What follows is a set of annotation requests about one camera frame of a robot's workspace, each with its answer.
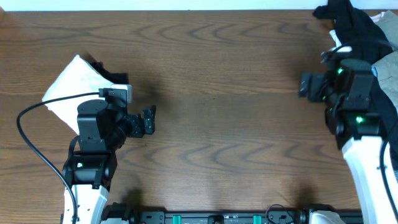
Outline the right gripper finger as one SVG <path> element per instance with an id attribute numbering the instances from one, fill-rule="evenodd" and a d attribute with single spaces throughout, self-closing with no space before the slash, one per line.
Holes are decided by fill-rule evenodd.
<path id="1" fill-rule="evenodd" d="M 308 100 L 311 102 L 321 102 L 321 89 L 324 86 L 324 75 L 319 73 L 310 73 L 310 84 L 308 89 Z"/>
<path id="2" fill-rule="evenodd" d="M 304 97 L 308 94 L 311 79 L 312 79 L 312 74 L 310 72 L 302 73 L 299 88 L 298 88 L 299 97 Z"/>

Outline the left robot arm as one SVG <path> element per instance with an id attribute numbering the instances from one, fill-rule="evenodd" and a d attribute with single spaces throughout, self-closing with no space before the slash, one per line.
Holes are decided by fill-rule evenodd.
<path id="1" fill-rule="evenodd" d="M 63 176 L 72 196 L 65 196 L 64 223 L 139 223 L 124 203 L 107 203 L 118 166 L 116 151 L 127 138 L 155 131 L 154 105 L 128 114 L 124 100 L 89 100 L 77 108 L 79 135 L 69 147 Z"/>

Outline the khaki green shorts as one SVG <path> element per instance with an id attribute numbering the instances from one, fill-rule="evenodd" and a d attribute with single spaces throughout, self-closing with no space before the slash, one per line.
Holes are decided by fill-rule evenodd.
<path id="1" fill-rule="evenodd" d="M 397 15 L 392 11 L 386 11 L 376 22 L 382 29 L 387 40 L 397 46 Z M 377 79 L 381 89 L 390 98 L 397 108 L 397 48 L 373 64 L 377 71 Z"/>

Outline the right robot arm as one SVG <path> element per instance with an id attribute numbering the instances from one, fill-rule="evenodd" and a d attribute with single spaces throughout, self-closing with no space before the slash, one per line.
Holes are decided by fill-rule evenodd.
<path id="1" fill-rule="evenodd" d="M 303 72 L 298 93 L 325 103 L 325 124 L 334 135 L 354 180 L 364 223 L 397 223 L 397 180 L 391 142 L 397 126 L 377 111 L 371 64 L 332 62 L 321 73 Z"/>

